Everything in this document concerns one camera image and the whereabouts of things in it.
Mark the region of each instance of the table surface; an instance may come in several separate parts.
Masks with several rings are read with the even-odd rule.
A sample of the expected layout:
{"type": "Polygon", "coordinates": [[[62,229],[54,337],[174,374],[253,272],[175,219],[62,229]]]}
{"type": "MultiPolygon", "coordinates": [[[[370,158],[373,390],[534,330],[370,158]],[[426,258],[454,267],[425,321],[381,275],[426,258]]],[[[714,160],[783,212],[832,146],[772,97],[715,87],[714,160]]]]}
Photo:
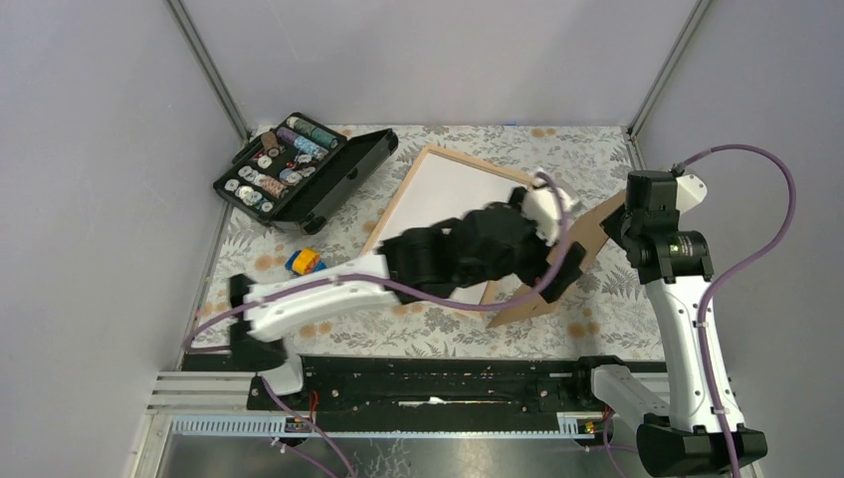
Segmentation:
{"type": "MultiPolygon", "coordinates": [[[[314,236],[266,228],[235,209],[224,231],[197,311],[203,322],[229,309],[229,277],[247,273],[258,282],[291,279],[284,268],[294,251],[310,247],[328,266],[357,256],[413,160],[428,143],[531,173],[538,167],[564,178],[587,208],[624,187],[631,160],[619,127],[383,126],[340,125],[347,136],[392,127],[396,152],[366,180],[314,236]]],[[[506,199],[508,191],[502,191],[506,199]]],[[[516,289],[501,281],[498,300],[516,289]]],[[[301,354],[374,357],[576,359],[617,355],[663,359],[653,309],[623,252],[611,242],[557,311],[487,329],[489,318],[463,316],[427,303],[340,316],[305,326],[287,337],[301,354]]],[[[196,345],[227,344],[224,322],[201,334],[196,345]]]]}

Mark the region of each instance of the gray wall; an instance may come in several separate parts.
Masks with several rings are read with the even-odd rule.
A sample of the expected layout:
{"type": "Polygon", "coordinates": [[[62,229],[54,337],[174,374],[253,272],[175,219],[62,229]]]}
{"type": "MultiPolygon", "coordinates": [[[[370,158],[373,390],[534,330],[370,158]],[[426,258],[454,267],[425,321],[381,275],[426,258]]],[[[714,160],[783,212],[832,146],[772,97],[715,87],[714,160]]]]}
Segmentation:
{"type": "MultiPolygon", "coordinates": [[[[796,176],[791,233],[716,296],[739,402],[768,437],[766,478],[841,475],[842,24],[837,0],[716,2],[641,135],[651,167],[747,142],[796,176]]],[[[710,195],[685,225],[707,235],[723,271],[772,237],[785,185],[750,154],[708,157],[698,172],[710,195]]]]}
{"type": "Polygon", "coordinates": [[[186,0],[251,125],[627,124],[695,0],[186,0]]]}
{"type": "Polygon", "coordinates": [[[0,476],[119,476],[237,146],[162,1],[0,4],[0,476]]]}

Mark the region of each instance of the cable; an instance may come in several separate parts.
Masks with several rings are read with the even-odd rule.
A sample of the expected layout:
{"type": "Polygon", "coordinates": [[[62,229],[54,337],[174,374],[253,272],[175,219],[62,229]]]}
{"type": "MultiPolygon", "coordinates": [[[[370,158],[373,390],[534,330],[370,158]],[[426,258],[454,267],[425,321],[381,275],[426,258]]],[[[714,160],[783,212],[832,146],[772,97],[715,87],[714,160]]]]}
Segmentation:
{"type": "MultiPolygon", "coordinates": [[[[704,296],[701,298],[701,306],[698,308],[698,324],[703,324],[706,321],[707,309],[709,308],[715,292],[717,292],[729,278],[770,252],[771,249],[776,247],[782,241],[782,238],[785,237],[785,233],[788,232],[788,228],[791,227],[791,220],[794,218],[794,210],[797,207],[797,190],[794,183],[794,176],[791,175],[791,171],[788,170],[788,167],[781,159],[760,147],[750,146],[747,144],[724,144],[713,147],[712,149],[701,151],[689,159],[686,159],[680,165],[683,167],[690,166],[714,152],[727,151],[731,149],[755,152],[756,154],[766,157],[779,168],[782,175],[785,177],[785,183],[788,186],[788,209],[785,212],[785,219],[783,219],[782,225],[779,226],[779,230],[770,242],[765,244],[764,247],[758,251],[747,256],[744,260],[727,269],[727,271],[718,277],[707,289],[707,292],[705,292],[704,296]]],[[[727,417],[724,414],[724,403],[721,401],[718,385],[715,382],[715,370],[713,369],[712,354],[710,352],[710,344],[706,328],[698,328],[698,340],[701,344],[701,359],[704,365],[704,375],[707,379],[707,387],[710,390],[713,406],[718,417],[718,423],[721,426],[721,431],[724,434],[724,439],[727,443],[727,454],[730,457],[731,471],[733,472],[734,477],[739,478],[741,476],[739,455],[736,451],[736,443],[733,440],[733,434],[730,432],[730,424],[727,422],[727,417]]]]}
{"type": "Polygon", "coordinates": [[[314,412],[317,411],[317,405],[319,405],[319,393],[316,390],[311,390],[311,393],[308,394],[308,402],[308,420],[313,423],[314,412]]]}
{"type": "Polygon", "coordinates": [[[601,435],[604,438],[604,448],[606,449],[607,458],[609,458],[609,462],[612,463],[612,467],[615,468],[615,471],[618,472],[618,476],[620,476],[621,478],[627,478],[627,475],[625,475],[624,472],[621,471],[621,466],[619,466],[618,462],[615,461],[615,457],[612,456],[612,448],[610,448],[609,446],[609,435],[607,433],[609,431],[609,424],[612,423],[613,416],[615,416],[614,411],[610,412],[609,416],[607,417],[607,420],[604,422],[604,431],[603,433],[601,433],[601,435]]]}
{"type": "Polygon", "coordinates": [[[336,452],[337,456],[340,457],[340,460],[342,460],[343,464],[345,465],[346,469],[348,470],[349,476],[351,478],[357,478],[357,473],[355,473],[354,467],[351,466],[351,462],[348,460],[348,457],[345,456],[345,453],[343,453],[342,450],[340,450],[340,447],[337,446],[336,443],[334,443],[334,440],[328,438],[328,435],[324,431],[322,431],[321,428],[316,426],[313,422],[311,422],[307,418],[299,415],[298,413],[296,413],[295,410],[293,410],[292,408],[285,405],[285,403],[283,401],[281,401],[278,398],[278,396],[276,395],[276,393],[273,391],[273,388],[270,386],[270,383],[267,381],[266,378],[261,377],[261,381],[264,383],[264,389],[267,390],[267,393],[270,395],[270,399],[273,401],[273,403],[278,405],[280,409],[284,410],[285,412],[289,413],[290,415],[292,415],[292,416],[298,418],[299,420],[301,420],[312,431],[315,431],[316,433],[318,433],[319,436],[321,436],[322,439],[325,440],[325,443],[327,443],[328,446],[330,446],[334,450],[334,452],[336,452]]]}
{"type": "MultiPolygon", "coordinates": [[[[566,229],[566,216],[565,213],[565,204],[563,204],[562,195],[557,189],[556,184],[554,183],[553,179],[546,174],[544,171],[538,171],[536,173],[536,177],[545,181],[545,183],[550,187],[551,193],[554,199],[554,205],[556,206],[557,215],[559,216],[558,221],[558,233],[557,233],[557,243],[559,245],[567,245],[568,244],[568,230],[566,229]]],[[[363,282],[370,282],[373,284],[378,284],[383,287],[387,287],[399,292],[403,292],[410,296],[416,297],[418,299],[422,299],[424,301],[433,302],[434,304],[438,304],[444,307],[449,307],[451,309],[457,309],[461,311],[475,311],[475,312],[492,312],[492,311],[500,311],[502,309],[507,309],[510,307],[520,306],[521,304],[526,303],[533,299],[534,296],[538,295],[540,292],[545,290],[548,285],[554,280],[559,270],[562,268],[562,263],[565,260],[565,253],[566,251],[560,251],[557,254],[556,258],[554,258],[553,263],[548,267],[548,270],[545,271],[545,274],[542,276],[542,279],[528,292],[527,294],[517,297],[515,299],[510,299],[506,302],[498,302],[494,304],[467,304],[464,302],[457,302],[457,301],[450,301],[448,299],[443,299],[437,296],[432,296],[431,294],[419,291],[409,286],[405,286],[404,284],[395,282],[390,279],[384,279],[378,276],[372,276],[369,274],[341,274],[336,277],[338,281],[363,281],[363,282]]],[[[209,353],[209,352],[221,352],[226,350],[225,346],[215,346],[215,347],[206,347],[206,348],[194,348],[192,347],[193,340],[199,334],[205,332],[206,330],[214,327],[215,325],[219,324],[220,322],[233,317],[237,314],[242,312],[248,311],[255,307],[260,306],[261,304],[267,302],[277,301],[281,298],[286,296],[296,294],[302,291],[306,291],[309,289],[313,289],[314,287],[325,286],[331,284],[331,279],[318,279],[311,282],[307,282],[304,284],[299,284],[297,286],[290,287],[281,292],[277,292],[274,294],[270,294],[265,296],[257,301],[249,302],[246,304],[242,304],[230,311],[224,312],[213,319],[208,320],[204,324],[200,325],[196,329],[193,330],[192,333],[188,334],[185,338],[182,345],[184,346],[185,350],[190,353],[209,353]]]]}
{"type": "Polygon", "coordinates": [[[334,474],[334,472],[329,470],[327,466],[323,465],[322,463],[319,463],[319,461],[316,458],[313,458],[312,456],[308,455],[307,453],[305,453],[301,450],[298,450],[295,446],[286,446],[284,443],[282,443],[281,445],[278,445],[278,446],[281,446],[282,453],[284,453],[285,451],[291,451],[294,454],[299,455],[299,456],[305,458],[306,460],[308,460],[308,462],[310,462],[311,465],[315,466],[316,468],[319,468],[320,470],[322,470],[323,473],[330,476],[331,478],[340,478],[339,476],[334,474]]]}

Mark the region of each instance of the wooden frame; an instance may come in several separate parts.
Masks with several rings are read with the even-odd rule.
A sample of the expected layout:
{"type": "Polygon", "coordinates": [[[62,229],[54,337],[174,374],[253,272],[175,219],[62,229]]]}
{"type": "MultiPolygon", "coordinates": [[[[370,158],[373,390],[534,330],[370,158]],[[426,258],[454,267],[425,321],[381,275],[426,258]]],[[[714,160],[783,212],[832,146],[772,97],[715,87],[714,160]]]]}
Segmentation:
{"type": "MultiPolygon", "coordinates": [[[[381,214],[380,219],[378,219],[378,223],[375,225],[375,228],[369,235],[369,239],[367,239],[366,244],[363,245],[363,251],[361,252],[361,254],[368,253],[375,246],[375,243],[378,240],[378,236],[380,236],[381,231],[384,229],[387,224],[387,221],[390,218],[390,215],[398,205],[399,201],[401,201],[401,197],[404,194],[405,189],[407,189],[408,185],[410,184],[410,181],[413,180],[413,177],[416,175],[416,172],[422,166],[422,162],[424,161],[428,153],[432,153],[445,159],[449,159],[467,166],[474,167],[476,169],[480,169],[482,171],[488,172],[489,174],[494,174],[496,176],[509,179],[519,184],[529,185],[532,180],[532,177],[529,174],[525,174],[521,171],[497,166],[477,157],[470,156],[469,154],[452,151],[450,149],[446,149],[436,144],[428,144],[423,147],[419,155],[416,156],[416,159],[413,161],[413,166],[410,167],[410,170],[407,172],[407,175],[404,177],[404,180],[402,180],[401,184],[399,184],[398,189],[396,190],[395,194],[393,194],[393,197],[390,200],[390,203],[387,205],[386,209],[384,209],[384,213],[381,214]]],[[[487,288],[484,290],[484,295],[481,298],[481,304],[490,303],[495,298],[495,295],[496,286],[494,282],[487,283],[487,288]]],[[[484,316],[484,313],[469,313],[465,311],[460,311],[460,313],[477,314],[478,317],[481,318],[484,316]]]]}

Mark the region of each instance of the yellow block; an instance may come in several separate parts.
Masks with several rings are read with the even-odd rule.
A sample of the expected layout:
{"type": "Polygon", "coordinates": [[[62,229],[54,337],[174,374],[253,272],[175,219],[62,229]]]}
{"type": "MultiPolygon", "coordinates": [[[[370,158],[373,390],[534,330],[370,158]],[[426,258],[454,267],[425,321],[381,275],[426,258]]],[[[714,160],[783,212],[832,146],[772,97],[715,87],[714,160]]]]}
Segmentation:
{"type": "Polygon", "coordinates": [[[299,253],[296,260],[293,261],[293,272],[305,275],[312,271],[314,267],[317,266],[319,263],[319,252],[315,251],[314,249],[303,249],[302,252],[299,253]]]}

